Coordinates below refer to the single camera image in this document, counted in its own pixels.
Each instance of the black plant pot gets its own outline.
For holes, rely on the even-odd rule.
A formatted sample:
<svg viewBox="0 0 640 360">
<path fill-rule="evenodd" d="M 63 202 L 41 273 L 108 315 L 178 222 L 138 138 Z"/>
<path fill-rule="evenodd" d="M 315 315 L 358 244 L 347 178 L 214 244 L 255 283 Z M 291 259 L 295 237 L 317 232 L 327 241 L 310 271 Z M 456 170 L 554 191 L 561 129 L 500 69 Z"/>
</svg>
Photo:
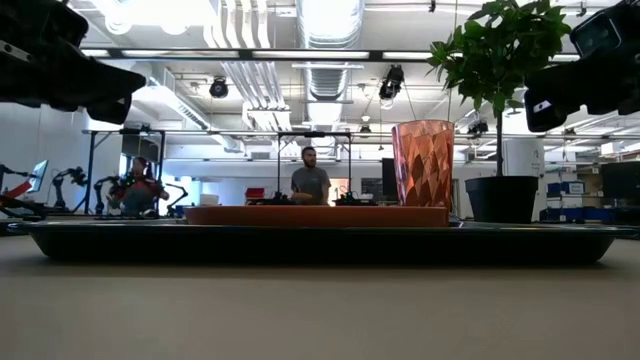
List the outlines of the black plant pot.
<svg viewBox="0 0 640 360">
<path fill-rule="evenodd" d="M 531 222 L 538 178 L 499 176 L 465 181 L 475 221 L 528 224 Z"/>
</svg>

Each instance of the orange tray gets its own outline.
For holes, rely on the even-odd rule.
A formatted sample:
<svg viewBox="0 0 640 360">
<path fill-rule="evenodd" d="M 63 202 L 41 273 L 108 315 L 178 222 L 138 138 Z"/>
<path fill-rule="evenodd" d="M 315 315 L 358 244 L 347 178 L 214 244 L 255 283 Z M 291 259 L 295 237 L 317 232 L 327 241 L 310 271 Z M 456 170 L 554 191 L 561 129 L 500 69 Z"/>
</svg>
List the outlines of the orange tray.
<svg viewBox="0 0 640 360">
<path fill-rule="evenodd" d="M 368 206 L 210 206 L 184 209 L 191 225 L 286 227 L 446 227 L 445 208 Z"/>
</svg>

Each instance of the potted plant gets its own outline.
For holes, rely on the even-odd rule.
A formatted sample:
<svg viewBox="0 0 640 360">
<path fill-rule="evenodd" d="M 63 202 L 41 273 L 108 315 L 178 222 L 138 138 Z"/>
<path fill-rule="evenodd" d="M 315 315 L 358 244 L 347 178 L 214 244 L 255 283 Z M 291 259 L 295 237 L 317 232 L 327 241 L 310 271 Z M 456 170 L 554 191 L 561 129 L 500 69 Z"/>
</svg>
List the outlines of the potted plant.
<svg viewBox="0 0 640 360">
<path fill-rule="evenodd" d="M 478 221 L 530 222 L 538 179 L 503 176 L 502 121 L 505 108 L 521 108 L 514 99 L 527 74 L 547 65 L 562 51 L 562 37 L 571 28 L 564 24 L 562 7 L 549 0 L 518 5 L 515 0 L 485 3 L 458 26 L 446 42 L 431 45 L 428 63 L 440 81 L 446 70 L 445 89 L 458 88 L 473 99 L 476 111 L 491 104 L 497 120 L 497 176 L 467 180 L 467 193 Z M 486 19 L 481 24 L 477 20 Z"/>
</svg>

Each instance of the storage box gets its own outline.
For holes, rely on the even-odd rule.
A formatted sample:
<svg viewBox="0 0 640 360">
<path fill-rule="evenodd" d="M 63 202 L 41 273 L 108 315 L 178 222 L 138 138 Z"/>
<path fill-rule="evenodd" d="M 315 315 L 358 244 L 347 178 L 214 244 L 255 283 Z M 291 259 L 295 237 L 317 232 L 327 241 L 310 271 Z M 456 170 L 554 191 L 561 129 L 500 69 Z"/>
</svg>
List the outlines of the storage box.
<svg viewBox="0 0 640 360">
<path fill-rule="evenodd" d="M 584 182 L 582 181 L 563 181 L 561 183 L 547 184 L 547 193 L 549 194 L 584 194 Z"/>
</svg>

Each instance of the table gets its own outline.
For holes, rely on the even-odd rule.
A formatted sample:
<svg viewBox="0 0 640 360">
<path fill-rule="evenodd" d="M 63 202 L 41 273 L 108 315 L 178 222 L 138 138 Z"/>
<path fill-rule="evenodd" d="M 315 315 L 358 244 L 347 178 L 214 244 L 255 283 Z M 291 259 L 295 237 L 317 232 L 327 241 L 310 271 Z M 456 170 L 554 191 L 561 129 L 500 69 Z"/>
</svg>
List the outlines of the table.
<svg viewBox="0 0 640 360">
<path fill-rule="evenodd" d="M 582 268 L 57 264 L 0 238 L 3 360 L 640 358 L 640 242 Z"/>
</svg>

